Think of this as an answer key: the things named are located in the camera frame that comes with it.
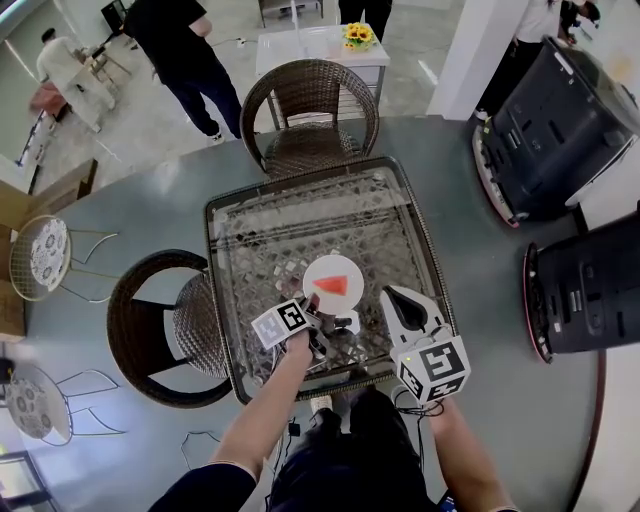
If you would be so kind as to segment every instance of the person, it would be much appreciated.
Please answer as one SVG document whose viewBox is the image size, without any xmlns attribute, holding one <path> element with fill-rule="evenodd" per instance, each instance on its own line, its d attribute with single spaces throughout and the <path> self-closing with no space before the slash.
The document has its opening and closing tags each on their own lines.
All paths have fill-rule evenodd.
<svg viewBox="0 0 640 512">
<path fill-rule="evenodd" d="M 600 21 L 600 9 L 590 0 L 586 0 L 583 5 L 576 5 L 571 0 L 563 0 L 560 9 L 560 33 L 558 37 L 569 44 L 575 44 L 575 39 L 570 34 L 571 27 L 579 27 L 578 15 L 590 20 L 596 28 Z"/>
<path fill-rule="evenodd" d="M 206 13 L 196 0 L 136 0 L 124 33 L 142 47 L 193 124 L 219 144 L 224 142 L 220 125 L 209 116 L 202 94 L 216 104 L 238 139 L 242 107 L 227 71 L 205 40 L 212 30 Z"/>
<path fill-rule="evenodd" d="M 476 107 L 476 117 L 485 120 L 495 115 L 538 57 L 543 38 L 558 35 L 561 4 L 561 0 L 529 0 L 515 37 Z"/>
<path fill-rule="evenodd" d="M 364 12 L 365 21 L 371 26 L 378 41 L 382 42 L 392 4 L 392 0 L 340 0 L 340 23 L 358 23 Z"/>
<path fill-rule="evenodd" d="M 151 512 L 200 510 L 203 504 L 216 512 L 241 509 L 287 425 L 312 360 L 308 331 L 291 337 L 286 347 L 271 378 L 222 437 L 210 464 L 184 475 Z M 430 423 L 456 505 L 466 512 L 515 510 L 453 400 L 442 405 L 444 412 Z M 267 510 L 438 510 L 427 497 L 419 457 L 389 397 L 373 387 L 360 392 L 351 404 L 350 434 L 341 433 L 340 416 L 329 408 L 317 410 L 313 419 L 315 426 L 275 478 Z"/>
<path fill-rule="evenodd" d="M 97 96 L 109 110 L 115 108 L 116 100 L 83 66 L 84 57 L 71 39 L 57 37 L 55 29 L 50 28 L 42 34 L 42 42 L 44 48 L 36 61 L 40 82 L 53 82 L 76 115 L 98 133 L 101 130 L 100 112 L 87 100 L 85 93 Z"/>
</svg>

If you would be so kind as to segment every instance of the watermelon slice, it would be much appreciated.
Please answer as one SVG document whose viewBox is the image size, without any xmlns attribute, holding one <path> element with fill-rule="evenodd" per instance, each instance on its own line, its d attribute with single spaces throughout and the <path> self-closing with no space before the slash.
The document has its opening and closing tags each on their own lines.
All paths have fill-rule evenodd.
<svg viewBox="0 0 640 512">
<path fill-rule="evenodd" d="M 327 293 L 334 295 L 347 295 L 347 276 L 325 277 L 316 279 L 313 284 Z"/>
</svg>

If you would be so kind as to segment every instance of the black cable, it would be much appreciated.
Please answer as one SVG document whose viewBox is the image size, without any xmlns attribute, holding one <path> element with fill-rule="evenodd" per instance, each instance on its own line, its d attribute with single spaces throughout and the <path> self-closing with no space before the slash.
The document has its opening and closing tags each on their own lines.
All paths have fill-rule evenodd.
<svg viewBox="0 0 640 512">
<path fill-rule="evenodd" d="M 418 430 L 418 457 L 420 458 L 420 471 L 424 472 L 424 443 L 422 442 L 420 422 L 425 418 L 435 418 L 436 416 L 440 416 L 444 412 L 444 405 L 442 405 L 442 400 L 436 400 L 426 409 L 423 407 L 398 407 L 398 398 L 408 392 L 408 389 L 400 391 L 400 393 L 398 393 L 393 399 L 393 406 L 400 414 L 418 416 L 416 424 L 416 428 Z"/>
<path fill-rule="evenodd" d="M 284 451 L 284 463 L 287 462 L 287 458 L 289 457 L 289 447 L 291 446 L 291 441 L 293 440 L 293 437 L 289 436 L 289 442 L 287 443 L 287 448 Z"/>
<path fill-rule="evenodd" d="M 291 447 L 292 436 L 289 431 L 289 425 L 296 422 L 296 417 L 294 416 L 289 423 L 287 424 L 287 432 L 289 433 L 289 442 L 287 443 L 287 449 L 284 452 L 284 460 L 282 461 L 282 465 L 287 462 L 287 458 L 289 457 L 289 448 Z M 280 463 L 280 455 L 282 455 L 282 443 L 280 443 L 280 448 L 278 449 L 278 456 L 276 457 L 276 464 L 273 466 L 273 480 L 271 481 L 271 491 L 264 497 L 264 505 L 265 512 L 269 510 L 269 498 L 271 497 L 271 493 L 273 492 L 273 485 L 276 483 L 276 478 L 278 477 L 278 464 Z"/>
</svg>

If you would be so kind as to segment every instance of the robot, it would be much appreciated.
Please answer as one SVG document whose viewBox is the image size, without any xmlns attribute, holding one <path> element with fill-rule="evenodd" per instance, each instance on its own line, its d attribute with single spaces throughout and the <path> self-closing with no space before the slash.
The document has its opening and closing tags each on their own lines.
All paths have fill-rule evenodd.
<svg viewBox="0 0 640 512">
<path fill-rule="evenodd" d="M 462 391 L 471 366 L 437 304 L 409 288 L 385 286 L 380 302 L 393 342 L 396 374 L 420 405 Z"/>
</svg>

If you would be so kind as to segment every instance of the white sneaker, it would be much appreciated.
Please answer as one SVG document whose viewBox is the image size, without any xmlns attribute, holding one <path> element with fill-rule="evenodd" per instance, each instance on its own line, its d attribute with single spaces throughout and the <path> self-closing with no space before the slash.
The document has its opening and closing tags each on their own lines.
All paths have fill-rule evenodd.
<svg viewBox="0 0 640 512">
<path fill-rule="evenodd" d="M 222 135 L 222 132 L 218 132 L 214 136 L 209 138 L 211 139 L 211 142 L 213 142 L 214 146 L 217 146 L 218 144 L 222 144 L 225 140 L 224 135 Z"/>
<path fill-rule="evenodd" d="M 320 409 L 331 409 L 333 411 L 333 400 L 331 400 L 331 395 L 324 395 L 311 399 L 312 414 L 317 413 Z"/>
<path fill-rule="evenodd" d="M 480 119 L 480 121 L 486 121 L 489 119 L 489 114 L 487 114 L 485 110 L 474 110 L 473 115 Z"/>
</svg>

